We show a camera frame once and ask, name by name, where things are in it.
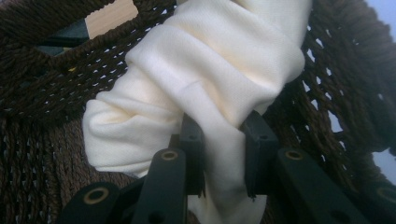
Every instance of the woven rattan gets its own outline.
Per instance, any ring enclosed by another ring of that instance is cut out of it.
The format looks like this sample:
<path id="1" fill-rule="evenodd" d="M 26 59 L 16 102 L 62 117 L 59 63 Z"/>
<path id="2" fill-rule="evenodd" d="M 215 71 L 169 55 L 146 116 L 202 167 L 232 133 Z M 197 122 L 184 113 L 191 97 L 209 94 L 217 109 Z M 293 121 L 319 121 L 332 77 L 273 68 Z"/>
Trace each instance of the woven rattan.
<path id="1" fill-rule="evenodd" d="M 134 0 L 138 16 L 58 56 L 36 45 L 112 0 L 0 1 L 0 222 L 54 222 L 83 186 L 131 183 L 86 161 L 86 102 L 125 73 L 124 56 L 172 15 L 170 0 Z M 396 146 L 396 45 L 361 0 L 316 0 L 303 74 L 263 116 L 282 146 L 306 150 L 339 186 L 385 180 L 372 152 Z M 342 128 L 335 129 L 331 118 Z M 271 213 L 264 216 L 271 223 Z"/>

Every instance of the brass grommet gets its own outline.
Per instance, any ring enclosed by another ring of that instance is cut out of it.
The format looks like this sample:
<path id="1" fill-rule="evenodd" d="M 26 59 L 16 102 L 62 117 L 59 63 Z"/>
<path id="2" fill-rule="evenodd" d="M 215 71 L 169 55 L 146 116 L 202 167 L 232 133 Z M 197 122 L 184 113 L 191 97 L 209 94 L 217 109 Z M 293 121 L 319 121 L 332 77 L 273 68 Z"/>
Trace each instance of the brass grommet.
<path id="1" fill-rule="evenodd" d="M 295 150 L 286 151 L 286 157 L 294 161 L 300 161 L 304 158 L 303 154 Z"/>
<path id="2" fill-rule="evenodd" d="M 165 161 L 172 161 L 174 159 L 176 159 L 178 156 L 177 152 L 173 151 L 173 150 L 168 150 L 165 151 L 163 154 L 161 154 L 161 158 L 163 158 L 163 160 Z"/>
<path id="3" fill-rule="evenodd" d="M 108 196 L 108 189 L 99 187 L 96 189 L 90 190 L 87 194 L 84 196 L 84 203 L 85 204 L 96 204 L 107 198 Z"/>

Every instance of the wooden panel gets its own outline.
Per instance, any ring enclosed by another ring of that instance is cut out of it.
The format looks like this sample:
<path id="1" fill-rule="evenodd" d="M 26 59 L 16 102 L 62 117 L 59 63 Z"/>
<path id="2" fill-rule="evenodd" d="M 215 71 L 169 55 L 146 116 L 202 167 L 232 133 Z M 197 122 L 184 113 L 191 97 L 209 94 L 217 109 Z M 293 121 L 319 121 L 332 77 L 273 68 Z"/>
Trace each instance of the wooden panel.
<path id="1" fill-rule="evenodd" d="M 102 35 L 133 19 L 136 15 L 137 8 L 132 0 L 116 0 L 113 4 L 93 12 L 85 19 L 88 34 L 90 38 Z"/>

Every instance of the white cloth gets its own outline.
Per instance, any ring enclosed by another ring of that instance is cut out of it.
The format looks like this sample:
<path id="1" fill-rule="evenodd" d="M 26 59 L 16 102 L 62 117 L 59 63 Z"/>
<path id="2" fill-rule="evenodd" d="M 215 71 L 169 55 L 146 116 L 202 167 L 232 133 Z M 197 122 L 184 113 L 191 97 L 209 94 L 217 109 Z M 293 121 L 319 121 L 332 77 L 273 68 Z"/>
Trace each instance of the white cloth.
<path id="1" fill-rule="evenodd" d="M 189 197 L 201 223 L 259 223 L 265 197 L 248 198 L 245 137 L 304 67 L 300 46 L 311 0 L 181 0 L 126 56 L 111 91 L 87 103 L 86 153 L 98 171 L 137 176 L 166 148 L 187 113 L 205 134 L 206 197 Z"/>

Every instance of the gap in weave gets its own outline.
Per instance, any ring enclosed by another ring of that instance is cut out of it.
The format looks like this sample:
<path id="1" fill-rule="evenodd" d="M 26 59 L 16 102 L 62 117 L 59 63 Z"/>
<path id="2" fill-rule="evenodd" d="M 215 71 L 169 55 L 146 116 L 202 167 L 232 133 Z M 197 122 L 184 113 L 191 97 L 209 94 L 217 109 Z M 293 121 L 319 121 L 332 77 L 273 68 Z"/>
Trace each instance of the gap in weave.
<path id="1" fill-rule="evenodd" d="M 306 83 L 303 81 L 303 85 L 304 85 L 304 89 L 305 91 L 310 91 L 311 89 L 309 88 L 308 85 L 306 85 Z"/>
<path id="2" fill-rule="evenodd" d="M 327 73 L 327 75 L 331 76 L 332 70 L 330 70 L 330 68 L 326 67 L 326 73 Z"/>
<path id="3" fill-rule="evenodd" d="M 316 110 L 318 110 L 318 101 L 317 100 L 313 100 L 311 101 L 311 104 L 315 107 Z"/>
<path id="4" fill-rule="evenodd" d="M 293 125 L 290 125 L 290 128 L 291 128 L 291 130 L 293 131 L 294 135 L 297 137 L 298 142 L 301 143 L 301 138 L 300 138 L 300 136 L 297 134 L 297 132 L 296 132 L 294 126 L 293 126 Z"/>
<path id="5" fill-rule="evenodd" d="M 320 45 L 321 48 L 324 49 L 323 43 L 322 43 L 322 41 L 319 38 L 317 38 L 315 41 Z"/>
<path id="6" fill-rule="evenodd" d="M 330 96 L 330 94 L 328 92 L 326 92 L 324 95 L 327 96 L 327 98 L 329 98 L 329 100 L 332 99 L 332 97 Z"/>
<path id="7" fill-rule="evenodd" d="M 306 52 L 306 54 L 309 56 L 309 58 L 311 59 L 311 61 L 314 63 L 315 62 L 315 57 L 312 53 L 312 49 L 308 49 L 308 51 Z"/>
<path id="8" fill-rule="evenodd" d="M 359 42 L 356 39 L 352 39 L 352 43 L 355 44 L 355 45 L 359 45 Z"/>
<path id="9" fill-rule="evenodd" d="M 396 157 L 390 153 L 390 148 L 382 152 L 373 152 L 373 160 L 387 180 L 396 185 Z"/>
<path id="10" fill-rule="evenodd" d="M 327 34 L 329 37 L 332 37 L 332 34 L 330 33 L 330 30 L 329 30 L 329 29 L 326 29 L 326 34 Z"/>
<path id="11" fill-rule="evenodd" d="M 384 101 L 384 96 L 383 96 L 381 93 L 379 93 L 377 96 L 378 96 L 378 98 L 379 98 L 380 100 Z"/>
<path id="12" fill-rule="evenodd" d="M 338 141 L 338 143 L 340 143 L 341 148 L 342 148 L 344 151 L 347 151 L 347 149 L 346 149 L 346 144 L 345 144 L 343 141 Z"/>
<path id="13" fill-rule="evenodd" d="M 330 122 L 332 124 L 332 132 L 339 133 L 339 132 L 343 131 L 343 129 L 341 128 L 340 122 L 339 122 L 338 118 L 334 115 L 334 113 L 332 113 L 331 111 L 328 111 L 328 113 L 329 113 Z"/>

